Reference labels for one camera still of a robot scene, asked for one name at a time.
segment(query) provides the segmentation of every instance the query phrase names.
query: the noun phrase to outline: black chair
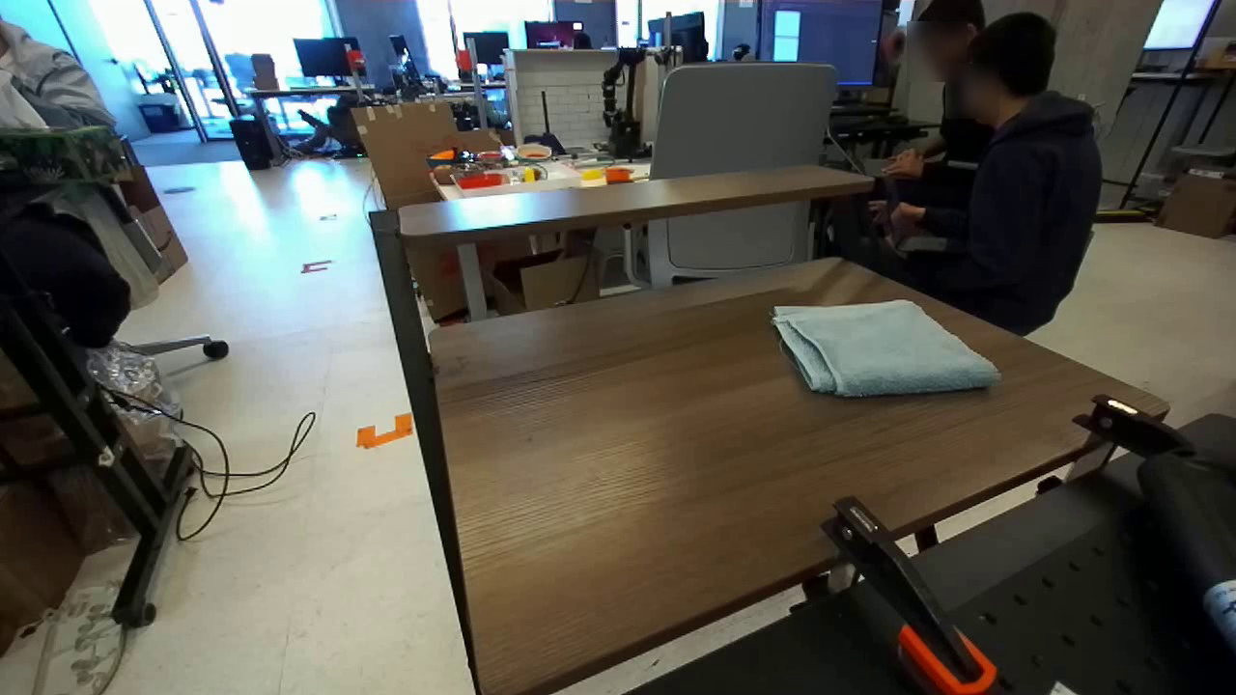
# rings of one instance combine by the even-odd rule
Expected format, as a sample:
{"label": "black chair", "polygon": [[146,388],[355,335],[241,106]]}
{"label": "black chair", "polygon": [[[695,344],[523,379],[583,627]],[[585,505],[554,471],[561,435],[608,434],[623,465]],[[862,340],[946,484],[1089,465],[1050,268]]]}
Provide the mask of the black chair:
{"label": "black chair", "polygon": [[117,330],[129,311],[127,282],[83,222],[57,217],[47,205],[24,205],[2,217],[0,272],[6,295],[47,303],[78,349],[123,349],[133,354],[200,349],[203,358],[227,354],[227,340],[214,335],[120,344]]}

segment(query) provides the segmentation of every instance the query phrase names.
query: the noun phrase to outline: light blue towel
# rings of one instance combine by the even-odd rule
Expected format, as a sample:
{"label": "light blue towel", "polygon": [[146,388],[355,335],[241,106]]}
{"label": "light blue towel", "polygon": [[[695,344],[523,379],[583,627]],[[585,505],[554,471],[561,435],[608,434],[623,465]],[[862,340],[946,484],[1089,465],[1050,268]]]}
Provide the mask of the light blue towel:
{"label": "light blue towel", "polygon": [[776,304],[805,390],[839,399],[986,390],[998,374],[910,303]]}

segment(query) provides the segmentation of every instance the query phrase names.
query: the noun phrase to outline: table top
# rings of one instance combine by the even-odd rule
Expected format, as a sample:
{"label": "table top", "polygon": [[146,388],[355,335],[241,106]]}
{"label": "table top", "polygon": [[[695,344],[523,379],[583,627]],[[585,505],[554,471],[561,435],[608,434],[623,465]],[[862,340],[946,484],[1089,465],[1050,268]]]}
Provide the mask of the table top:
{"label": "table top", "polygon": [[247,88],[256,99],[275,98],[338,98],[338,93],[377,93],[373,85],[283,85],[283,88]]}
{"label": "table top", "polygon": [[650,164],[540,164],[535,166],[544,178],[540,181],[518,181],[518,166],[501,172],[511,181],[504,187],[490,187],[490,191],[460,191],[460,187],[444,187],[441,178],[428,174],[433,191],[444,200],[473,200],[473,199],[511,199],[511,193],[544,193],[544,191],[604,191],[604,172],[629,172],[624,187],[650,181]]}
{"label": "table top", "polygon": [[436,205],[396,209],[396,232],[482,238],[518,232],[571,232],[653,217],[688,217],[718,209],[750,209],[801,199],[856,199],[872,181],[844,172],[787,166],[787,172],[750,172],[750,174],[706,174],[706,178],[653,178],[632,187],[598,191],[535,191],[522,199],[467,199]]}
{"label": "table top", "polygon": [[[773,304],[910,299],[998,368],[988,393],[805,393]],[[839,560],[856,496],[915,531],[1014,488],[1149,393],[849,264],[433,331],[482,693],[544,693]]]}

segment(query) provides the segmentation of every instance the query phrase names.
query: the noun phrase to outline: orange tool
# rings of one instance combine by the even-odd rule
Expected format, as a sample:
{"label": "orange tool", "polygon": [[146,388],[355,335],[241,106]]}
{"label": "orange tool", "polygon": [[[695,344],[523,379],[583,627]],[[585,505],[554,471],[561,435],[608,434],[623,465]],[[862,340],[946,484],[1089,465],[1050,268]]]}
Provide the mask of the orange tool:
{"label": "orange tool", "polygon": [[903,627],[897,652],[915,684],[932,695],[993,695],[995,664],[942,614],[919,572],[890,543],[886,531],[856,504],[843,497],[825,520],[832,543],[884,596]]}

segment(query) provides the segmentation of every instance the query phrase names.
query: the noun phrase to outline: white floor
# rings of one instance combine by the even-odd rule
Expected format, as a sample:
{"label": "white floor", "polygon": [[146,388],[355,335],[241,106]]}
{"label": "white floor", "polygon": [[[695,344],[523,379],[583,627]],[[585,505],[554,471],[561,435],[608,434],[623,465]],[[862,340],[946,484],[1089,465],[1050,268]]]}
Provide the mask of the white floor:
{"label": "white floor", "polygon": [[[178,358],[174,390],[194,420],[227,435],[241,471],[283,459],[301,415],[321,420],[275,491],[222,505],[200,541],[165,552],[156,622],[129,639],[110,693],[471,693],[418,441],[355,447],[355,429],[410,415],[365,236],[377,205],[365,166],[160,166],[154,181],[194,187],[165,199],[194,264],[123,335],[230,340],[222,362]],[[1076,295],[1035,340],[1163,393],[1175,420],[1236,415],[1233,282],[1236,242],[1100,227]],[[790,599],[571,693],[624,693],[763,627]]]}

